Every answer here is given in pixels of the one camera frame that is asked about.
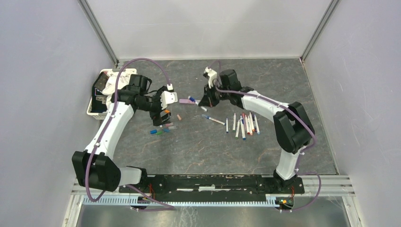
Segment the white marker red cap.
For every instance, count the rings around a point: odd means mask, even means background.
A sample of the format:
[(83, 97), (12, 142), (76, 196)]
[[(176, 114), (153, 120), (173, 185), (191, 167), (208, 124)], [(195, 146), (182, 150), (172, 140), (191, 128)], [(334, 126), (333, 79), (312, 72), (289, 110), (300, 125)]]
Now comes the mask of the white marker red cap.
[(249, 132), (249, 126), (248, 126), (247, 115), (246, 115), (245, 113), (242, 113), (242, 117), (243, 117), (243, 119), (244, 119), (244, 126), (245, 126), (246, 134), (250, 134), (250, 132)]

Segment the white marker light-blue cap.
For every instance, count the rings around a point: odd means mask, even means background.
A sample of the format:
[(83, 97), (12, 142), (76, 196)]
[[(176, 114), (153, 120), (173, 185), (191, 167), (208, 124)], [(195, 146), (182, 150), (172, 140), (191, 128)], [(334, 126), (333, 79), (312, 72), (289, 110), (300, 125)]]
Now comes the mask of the white marker light-blue cap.
[(255, 131), (259, 135), (260, 134), (260, 127), (258, 125), (258, 120), (257, 120), (256, 115), (253, 115), (253, 118), (254, 118), (254, 126), (255, 126), (255, 129), (256, 129)]

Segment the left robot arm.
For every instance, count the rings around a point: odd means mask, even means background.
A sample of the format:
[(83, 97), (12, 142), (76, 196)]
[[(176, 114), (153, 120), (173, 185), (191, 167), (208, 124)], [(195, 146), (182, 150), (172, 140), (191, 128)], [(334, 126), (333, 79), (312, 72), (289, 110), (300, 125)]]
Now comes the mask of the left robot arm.
[(177, 102), (173, 86), (162, 86), (149, 96), (151, 83), (151, 79), (145, 76), (132, 74), (129, 83), (112, 95), (106, 118), (95, 137), (84, 151), (76, 151), (72, 156), (80, 186), (113, 192), (122, 185), (130, 184), (139, 193), (148, 188), (146, 169), (118, 167), (113, 162), (113, 156), (126, 124), (137, 110), (148, 112), (154, 126), (169, 122), (171, 114), (166, 113), (166, 108)]

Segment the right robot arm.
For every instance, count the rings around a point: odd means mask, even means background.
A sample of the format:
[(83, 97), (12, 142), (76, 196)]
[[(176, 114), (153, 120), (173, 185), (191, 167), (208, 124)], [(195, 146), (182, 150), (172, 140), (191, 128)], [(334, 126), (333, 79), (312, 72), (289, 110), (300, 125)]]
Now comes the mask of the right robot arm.
[(317, 142), (303, 105), (279, 102), (242, 86), (233, 69), (217, 73), (207, 67), (203, 76), (208, 83), (204, 86), (200, 106), (215, 107), (220, 101), (228, 100), (232, 105), (259, 114), (274, 124), (281, 154), (274, 171), (273, 187), (279, 193), (287, 192), (292, 187), (291, 178), (297, 173), (300, 153)]

